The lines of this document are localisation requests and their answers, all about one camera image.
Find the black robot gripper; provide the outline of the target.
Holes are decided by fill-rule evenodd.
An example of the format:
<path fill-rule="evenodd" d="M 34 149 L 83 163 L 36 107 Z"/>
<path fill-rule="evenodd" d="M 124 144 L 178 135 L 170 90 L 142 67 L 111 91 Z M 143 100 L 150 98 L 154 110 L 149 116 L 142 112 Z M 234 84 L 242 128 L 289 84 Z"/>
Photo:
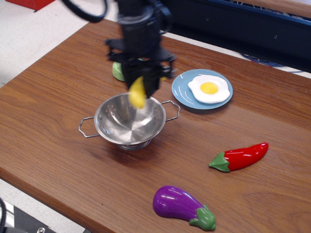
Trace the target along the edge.
<path fill-rule="evenodd" d="M 141 74 L 147 98 L 158 89 L 160 79 L 172 78 L 175 55 L 161 46 L 162 35 L 166 32 L 158 20 L 121 20 L 122 38 L 107 39 L 109 59 L 122 62 L 142 59 Z M 138 61 L 130 60 L 122 64 L 122 74 L 127 88 L 138 78 Z"/>

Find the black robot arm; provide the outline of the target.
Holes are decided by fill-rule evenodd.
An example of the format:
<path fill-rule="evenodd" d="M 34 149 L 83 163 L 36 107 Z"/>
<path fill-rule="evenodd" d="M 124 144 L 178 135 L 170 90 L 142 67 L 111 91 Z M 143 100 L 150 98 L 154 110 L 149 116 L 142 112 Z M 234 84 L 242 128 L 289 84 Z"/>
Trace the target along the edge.
<path fill-rule="evenodd" d="M 173 16 L 159 0 L 119 0 L 117 3 L 122 38 L 106 40 L 109 59 L 121 64 L 128 87 L 142 77 L 149 98 L 159 89 L 162 77 L 173 76 L 175 55 L 161 45 L 162 35 L 173 25 Z"/>

